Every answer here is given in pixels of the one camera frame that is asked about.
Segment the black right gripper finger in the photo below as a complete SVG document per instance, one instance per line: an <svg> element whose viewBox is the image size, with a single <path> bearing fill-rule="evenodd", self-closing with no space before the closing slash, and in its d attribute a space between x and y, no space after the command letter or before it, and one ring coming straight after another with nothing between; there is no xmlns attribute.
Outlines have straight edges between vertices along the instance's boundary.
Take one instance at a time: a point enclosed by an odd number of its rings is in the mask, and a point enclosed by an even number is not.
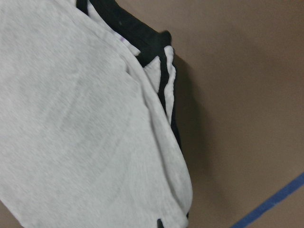
<svg viewBox="0 0 304 228"><path fill-rule="evenodd" d="M157 228L164 228L162 220L160 218L157 219Z"/></svg>

